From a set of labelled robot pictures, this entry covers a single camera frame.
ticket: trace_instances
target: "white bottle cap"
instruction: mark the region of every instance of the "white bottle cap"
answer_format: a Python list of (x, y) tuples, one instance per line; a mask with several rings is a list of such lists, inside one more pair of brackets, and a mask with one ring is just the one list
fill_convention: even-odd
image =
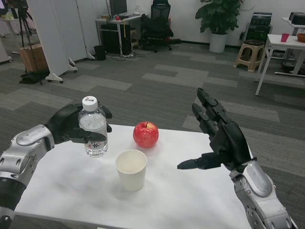
[(86, 96), (82, 99), (82, 106), (85, 111), (95, 111), (97, 109), (97, 99), (94, 96)]

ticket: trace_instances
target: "plastic bottle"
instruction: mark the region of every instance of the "plastic bottle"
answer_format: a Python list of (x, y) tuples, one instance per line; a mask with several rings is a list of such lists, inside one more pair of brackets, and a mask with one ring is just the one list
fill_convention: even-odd
[[(107, 138), (107, 124), (104, 111), (98, 106), (97, 99), (86, 96), (82, 100), (83, 109), (79, 112), (80, 128), (96, 132)], [(86, 153), (91, 157), (101, 157), (108, 150), (108, 138), (104, 142), (88, 142), (85, 145)]]

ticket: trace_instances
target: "office chair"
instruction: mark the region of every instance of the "office chair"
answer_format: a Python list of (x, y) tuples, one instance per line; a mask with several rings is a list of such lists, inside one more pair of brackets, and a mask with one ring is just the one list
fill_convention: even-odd
[(173, 37), (168, 23), (170, 10), (168, 0), (154, 0), (151, 18), (142, 15), (141, 35), (144, 49), (146, 45), (151, 45), (154, 47), (154, 52), (158, 52), (157, 46), (167, 46), (172, 50), (168, 42), (168, 37)]

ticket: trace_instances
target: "red apple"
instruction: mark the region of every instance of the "red apple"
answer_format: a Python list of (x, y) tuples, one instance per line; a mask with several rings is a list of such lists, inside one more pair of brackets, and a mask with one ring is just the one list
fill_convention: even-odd
[(158, 141), (158, 127), (150, 122), (139, 123), (133, 130), (133, 138), (138, 146), (151, 148)]

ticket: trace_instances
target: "floor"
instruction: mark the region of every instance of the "floor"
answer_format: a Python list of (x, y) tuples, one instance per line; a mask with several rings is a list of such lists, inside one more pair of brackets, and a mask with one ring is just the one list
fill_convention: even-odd
[[(9, 37), (2, 42), (14, 50)], [(19, 84), (21, 59), (0, 64), (0, 150), (17, 133), (45, 123), (58, 109), (96, 96), (113, 113), (110, 124), (136, 125), (149, 120), (159, 128), (200, 131), (191, 105), (196, 89), (219, 99), (241, 127), (263, 170), (273, 179), (277, 195), (300, 229), (305, 228), (305, 80), (276, 76), (272, 60), (259, 97), (255, 74), (236, 69), (237, 49), (213, 54), (208, 46), (180, 44), (172, 51), (138, 51), (116, 61), (77, 62), (77, 73), (64, 83)], [(91, 229), (95, 227), (16, 216), (13, 229)]]

